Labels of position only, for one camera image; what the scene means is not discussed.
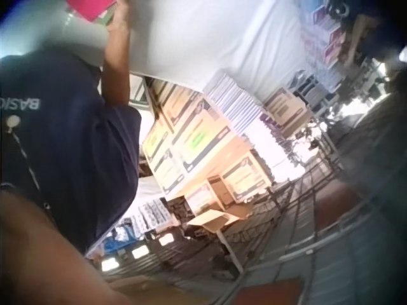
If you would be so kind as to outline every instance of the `green label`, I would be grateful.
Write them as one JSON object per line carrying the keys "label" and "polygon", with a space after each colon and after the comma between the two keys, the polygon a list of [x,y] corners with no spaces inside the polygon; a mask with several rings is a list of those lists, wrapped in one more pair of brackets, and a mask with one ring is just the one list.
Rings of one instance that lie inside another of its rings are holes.
{"label": "green label", "polygon": [[196,149],[198,145],[202,142],[202,140],[205,138],[206,133],[205,132],[200,132],[196,135],[196,137],[191,141],[190,147],[192,149]]}

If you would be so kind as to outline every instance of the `pink object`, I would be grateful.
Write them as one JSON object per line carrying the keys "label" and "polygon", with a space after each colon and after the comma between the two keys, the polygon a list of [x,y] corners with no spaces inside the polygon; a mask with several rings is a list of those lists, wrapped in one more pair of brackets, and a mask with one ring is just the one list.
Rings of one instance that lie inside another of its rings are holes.
{"label": "pink object", "polygon": [[67,0],[69,6],[88,21],[95,20],[116,0]]}

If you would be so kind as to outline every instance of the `person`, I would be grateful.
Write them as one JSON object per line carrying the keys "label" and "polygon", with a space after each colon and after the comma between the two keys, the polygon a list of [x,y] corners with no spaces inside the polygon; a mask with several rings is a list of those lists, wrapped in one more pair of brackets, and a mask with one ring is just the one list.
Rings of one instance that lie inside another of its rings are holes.
{"label": "person", "polygon": [[141,115],[128,106],[130,5],[100,71],[61,50],[0,60],[1,277],[8,304],[129,304],[84,256],[137,190]]}
{"label": "person", "polygon": [[[333,18],[345,25],[352,25],[345,67],[354,63],[358,47],[368,58],[385,62],[389,69],[398,66],[398,55],[405,47],[406,40],[397,24],[382,8],[381,0],[330,0],[328,11]],[[369,34],[362,41],[367,29]]]}

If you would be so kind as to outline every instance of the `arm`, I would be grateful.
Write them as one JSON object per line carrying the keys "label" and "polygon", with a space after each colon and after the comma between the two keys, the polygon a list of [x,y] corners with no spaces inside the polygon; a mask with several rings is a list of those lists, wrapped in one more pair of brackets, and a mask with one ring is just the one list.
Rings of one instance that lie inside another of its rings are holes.
{"label": "arm", "polygon": [[130,98],[129,50],[130,22],[129,4],[118,0],[113,21],[109,25],[109,37],[102,71],[102,96],[106,105],[127,105]]}
{"label": "arm", "polygon": [[34,203],[0,194],[1,279],[15,304],[130,305]]}
{"label": "arm", "polygon": [[345,62],[345,67],[349,67],[353,64],[356,54],[356,49],[359,44],[359,41],[362,38],[364,30],[373,24],[377,24],[377,21],[374,18],[371,18],[366,15],[358,15],[354,27],[352,29],[352,37],[350,40],[350,47],[348,51],[348,58]]}

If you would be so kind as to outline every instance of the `hand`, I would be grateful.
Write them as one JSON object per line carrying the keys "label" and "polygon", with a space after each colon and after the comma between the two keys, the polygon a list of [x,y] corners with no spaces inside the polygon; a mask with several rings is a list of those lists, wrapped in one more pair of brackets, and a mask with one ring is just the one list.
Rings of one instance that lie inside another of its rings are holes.
{"label": "hand", "polygon": [[109,31],[114,29],[129,29],[130,28],[130,1],[117,0],[116,11],[111,23],[107,29]]}
{"label": "hand", "polygon": [[343,63],[344,68],[350,68],[354,64],[355,53],[353,51],[348,52],[345,62]]}

